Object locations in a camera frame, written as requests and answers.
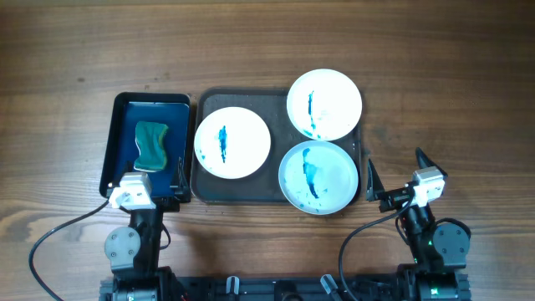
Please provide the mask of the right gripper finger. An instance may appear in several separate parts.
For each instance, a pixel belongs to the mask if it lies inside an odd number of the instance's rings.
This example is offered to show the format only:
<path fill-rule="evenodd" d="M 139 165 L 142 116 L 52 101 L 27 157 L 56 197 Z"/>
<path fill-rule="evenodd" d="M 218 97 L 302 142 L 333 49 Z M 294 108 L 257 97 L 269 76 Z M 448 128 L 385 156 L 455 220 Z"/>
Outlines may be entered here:
<path fill-rule="evenodd" d="M 420 147 L 415 149 L 415 156 L 419 168 L 424 169 L 428 167 L 435 167 L 445 178 L 447 178 L 447 173 L 439 165 L 432 161 Z"/>
<path fill-rule="evenodd" d="M 366 200 L 374 202 L 380 200 L 385 193 L 384 186 L 371 159 L 368 159 L 368 179 L 366 188 Z"/>

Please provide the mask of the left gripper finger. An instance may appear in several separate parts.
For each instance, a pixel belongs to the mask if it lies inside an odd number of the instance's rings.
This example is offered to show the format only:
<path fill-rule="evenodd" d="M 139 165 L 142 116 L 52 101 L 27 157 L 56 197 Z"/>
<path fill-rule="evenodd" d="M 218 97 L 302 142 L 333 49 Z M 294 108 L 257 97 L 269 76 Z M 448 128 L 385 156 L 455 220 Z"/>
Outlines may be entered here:
<path fill-rule="evenodd" d="M 115 175 L 112 183 L 113 184 L 119 184 L 122 177 L 126 174 L 126 173 L 129 173 L 129 172 L 132 172 L 133 171 L 133 163 L 131 161 L 127 161 L 123 168 Z"/>
<path fill-rule="evenodd" d="M 171 179 L 170 189 L 173 191 L 174 197 L 189 197 L 191 194 L 181 157 L 178 158 L 177 166 Z"/>

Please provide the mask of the green yellow sponge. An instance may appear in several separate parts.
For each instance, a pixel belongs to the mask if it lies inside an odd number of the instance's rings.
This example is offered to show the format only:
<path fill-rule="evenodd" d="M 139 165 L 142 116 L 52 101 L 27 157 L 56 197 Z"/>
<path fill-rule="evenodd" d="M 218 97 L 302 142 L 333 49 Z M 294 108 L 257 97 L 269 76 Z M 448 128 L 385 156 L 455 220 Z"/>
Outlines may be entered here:
<path fill-rule="evenodd" d="M 159 172 L 167 165 L 164 139 L 169 127 L 165 124 L 139 121 L 135 127 L 135 143 L 139 156 L 135 160 L 137 171 Z"/>

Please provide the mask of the white plate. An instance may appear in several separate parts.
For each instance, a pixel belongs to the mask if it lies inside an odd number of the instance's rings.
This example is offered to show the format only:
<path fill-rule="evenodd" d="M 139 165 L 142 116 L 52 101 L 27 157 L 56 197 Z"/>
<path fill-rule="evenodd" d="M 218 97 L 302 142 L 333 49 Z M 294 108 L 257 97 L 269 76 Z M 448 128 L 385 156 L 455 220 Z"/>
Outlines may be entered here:
<path fill-rule="evenodd" d="M 348 206 L 359 188 L 359 172 L 348 153 L 326 141 L 309 140 L 283 157 L 278 180 L 294 207 L 313 215 L 329 215 Z"/>
<path fill-rule="evenodd" d="M 270 150 L 267 124 L 258 114 L 242 107 L 210 113 L 198 126 L 194 139 L 201 166 L 228 180 L 250 176 L 263 165 Z"/>
<path fill-rule="evenodd" d="M 297 78 L 287 96 L 288 118 L 312 140 L 338 140 L 360 121 L 363 100 L 356 84 L 333 69 L 315 69 Z"/>

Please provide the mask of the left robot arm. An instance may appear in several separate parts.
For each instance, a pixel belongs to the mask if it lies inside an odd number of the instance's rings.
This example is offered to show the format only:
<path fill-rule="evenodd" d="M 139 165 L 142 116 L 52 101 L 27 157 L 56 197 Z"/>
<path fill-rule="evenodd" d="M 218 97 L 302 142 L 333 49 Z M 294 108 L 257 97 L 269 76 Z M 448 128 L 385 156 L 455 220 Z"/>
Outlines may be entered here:
<path fill-rule="evenodd" d="M 191 191 L 187 184 L 182 159 L 171 177 L 171 195 L 153 198 L 152 184 L 145 172 L 135 172 L 128 161 L 119 176 L 109 183 L 108 201 L 112 207 L 130 214 L 130 223 L 112 231 L 104 242 L 104 253 L 110 261 L 113 278 L 100 284 L 99 300 L 187 300 L 183 284 L 169 267 L 158 266 L 161 234 L 168 232 L 163 214 L 178 211 L 188 202 Z"/>

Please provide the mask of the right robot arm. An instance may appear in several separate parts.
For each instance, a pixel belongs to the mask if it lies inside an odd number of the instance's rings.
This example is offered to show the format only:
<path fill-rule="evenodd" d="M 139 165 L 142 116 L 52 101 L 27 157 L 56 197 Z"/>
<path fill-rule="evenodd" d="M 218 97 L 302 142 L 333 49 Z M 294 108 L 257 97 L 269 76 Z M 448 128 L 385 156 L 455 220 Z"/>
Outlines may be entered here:
<path fill-rule="evenodd" d="M 368 162 L 366 199 L 378 201 L 381 212 L 397 214 L 395 226 L 414 262 L 401 264 L 391 275 L 370 283 L 376 300 L 470 300 L 466 256 L 471 230 L 455 218 L 437 220 L 431 202 L 440 198 L 447 173 L 422 149 L 415 150 L 419 169 L 402 188 L 387 191 L 372 161 Z"/>

